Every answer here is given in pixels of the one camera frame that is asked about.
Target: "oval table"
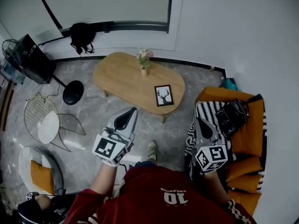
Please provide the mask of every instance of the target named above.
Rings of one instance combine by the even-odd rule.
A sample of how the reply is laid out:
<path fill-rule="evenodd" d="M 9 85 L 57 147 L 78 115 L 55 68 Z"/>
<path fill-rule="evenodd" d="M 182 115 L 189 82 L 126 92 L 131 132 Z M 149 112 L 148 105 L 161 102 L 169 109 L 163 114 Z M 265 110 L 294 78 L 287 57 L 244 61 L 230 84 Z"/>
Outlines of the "oval table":
<path fill-rule="evenodd" d="M 148 76 L 141 75 L 141 67 L 135 56 L 115 52 L 100 61 L 93 71 L 93 83 L 102 88 L 107 97 L 110 92 L 151 113 L 162 115 L 174 111 L 185 92 L 183 78 L 174 70 L 149 62 Z M 155 86 L 170 85 L 173 105 L 157 106 Z"/>

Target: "picture frame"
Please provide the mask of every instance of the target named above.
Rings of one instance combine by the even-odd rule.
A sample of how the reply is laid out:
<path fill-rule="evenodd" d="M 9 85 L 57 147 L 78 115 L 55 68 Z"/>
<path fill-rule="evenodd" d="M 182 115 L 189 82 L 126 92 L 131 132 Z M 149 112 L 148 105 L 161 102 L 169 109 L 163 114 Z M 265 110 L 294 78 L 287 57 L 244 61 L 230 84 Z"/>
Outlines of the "picture frame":
<path fill-rule="evenodd" d="M 173 97 L 170 84 L 155 86 L 157 106 L 173 105 Z"/>

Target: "red shirt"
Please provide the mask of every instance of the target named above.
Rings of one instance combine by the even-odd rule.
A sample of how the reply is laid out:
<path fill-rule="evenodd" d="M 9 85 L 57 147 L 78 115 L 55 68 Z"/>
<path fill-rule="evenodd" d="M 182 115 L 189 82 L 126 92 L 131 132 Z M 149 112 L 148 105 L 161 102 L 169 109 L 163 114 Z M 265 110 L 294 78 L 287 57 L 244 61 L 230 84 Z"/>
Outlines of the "red shirt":
<path fill-rule="evenodd" d="M 105 196 L 90 189 L 79 193 L 64 223 L 87 218 L 101 224 L 255 223 L 233 200 L 221 208 L 183 175 L 163 167 L 131 169 L 124 182 L 119 197 L 105 203 Z"/>

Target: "shoe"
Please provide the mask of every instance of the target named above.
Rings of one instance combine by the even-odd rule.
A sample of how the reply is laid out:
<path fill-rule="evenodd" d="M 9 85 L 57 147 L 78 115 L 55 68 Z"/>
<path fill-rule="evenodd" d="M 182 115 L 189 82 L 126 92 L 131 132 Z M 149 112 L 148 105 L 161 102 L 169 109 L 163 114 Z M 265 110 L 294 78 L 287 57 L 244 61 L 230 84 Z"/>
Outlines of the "shoe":
<path fill-rule="evenodd" d="M 149 142 L 149 158 L 152 158 L 157 161 L 157 156 L 158 156 L 158 144 L 155 140 L 151 140 Z"/>

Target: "flower vase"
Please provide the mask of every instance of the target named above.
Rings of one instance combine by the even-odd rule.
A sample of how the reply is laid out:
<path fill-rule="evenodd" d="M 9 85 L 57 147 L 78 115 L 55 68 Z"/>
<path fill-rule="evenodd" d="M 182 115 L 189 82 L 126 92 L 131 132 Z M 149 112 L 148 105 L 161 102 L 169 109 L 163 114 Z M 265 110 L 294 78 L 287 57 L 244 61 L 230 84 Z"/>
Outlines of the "flower vase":
<path fill-rule="evenodd" d="M 146 78 L 148 76 L 148 70 L 146 69 L 146 67 L 141 68 L 141 75 L 143 78 Z"/>

